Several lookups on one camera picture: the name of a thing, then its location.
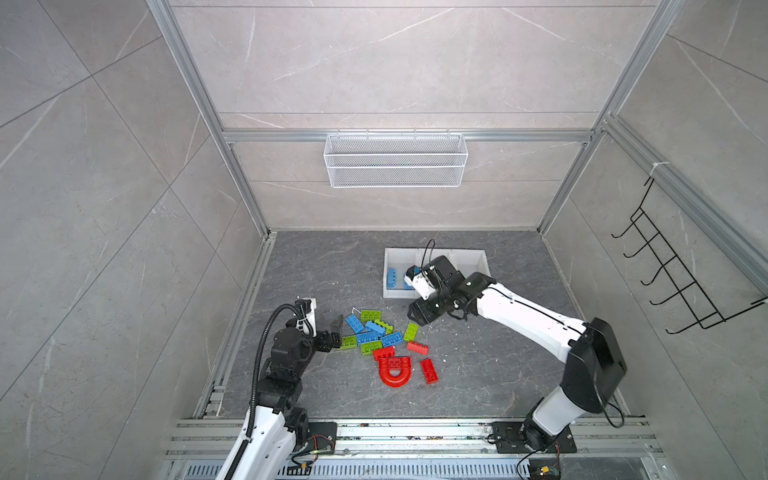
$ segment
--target green toy brick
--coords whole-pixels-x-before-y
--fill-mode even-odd
[[[382,312],[381,310],[363,310],[360,312],[360,319],[363,322],[366,322],[368,320],[381,320],[382,319]]]
[[[403,336],[403,340],[406,342],[412,342],[414,338],[416,338],[416,332],[419,331],[419,326],[415,323],[409,323],[408,328],[406,329],[406,334]]]
[[[360,346],[360,350],[362,351],[363,356],[373,355],[373,350],[378,350],[382,348],[384,348],[384,345],[382,344],[381,340],[376,340],[375,342],[363,343]]]
[[[387,335],[389,335],[390,333],[395,331],[395,327],[389,325],[388,323],[384,323],[380,319],[378,319],[378,320],[371,320],[371,322],[374,322],[378,326],[383,326]]]
[[[345,336],[341,341],[339,350],[349,350],[357,348],[357,335]]]

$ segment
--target gray marble floor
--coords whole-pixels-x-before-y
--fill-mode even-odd
[[[221,415],[242,418],[248,409],[257,343],[269,314],[297,296],[317,298],[317,325],[325,329],[352,308],[382,310],[382,319],[405,332],[410,300],[382,298],[385,247],[483,249],[491,275],[510,290],[560,313],[575,316],[568,295],[536,232],[282,232],[278,233],[253,315],[224,393]],[[352,330],[343,325],[344,335]],[[359,349],[317,353],[303,376],[300,405],[310,416],[523,416],[559,382],[563,365],[536,343],[477,316],[468,322],[445,316],[422,327],[416,341],[429,346],[439,382],[426,385],[422,356],[412,356],[410,382],[384,385],[376,363]],[[267,343],[265,357],[269,354]]]

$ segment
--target blue toy brick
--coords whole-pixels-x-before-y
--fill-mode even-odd
[[[349,326],[352,327],[352,330],[354,330],[355,333],[360,333],[366,329],[364,326],[362,326],[362,323],[360,323],[360,320],[357,319],[354,313],[346,317],[344,320],[346,320]]]
[[[402,342],[403,342],[403,339],[402,339],[402,334],[400,332],[394,332],[392,335],[387,335],[382,337],[382,344],[384,345],[384,348],[392,345],[397,345],[398,343],[402,343]]]
[[[397,276],[396,276],[396,275],[397,275],[397,274],[395,273],[395,269],[393,269],[393,268],[390,268],[390,269],[387,271],[387,274],[386,274],[386,287],[387,287],[388,289],[393,289],[393,288],[395,288],[395,281],[396,281],[396,279],[397,279]]]
[[[386,329],[381,325],[376,325],[374,322],[371,322],[370,320],[366,322],[366,328],[372,332],[379,332],[379,335],[384,335],[384,332]]]
[[[380,336],[378,332],[358,333],[357,344],[362,345],[363,343],[375,342]]]

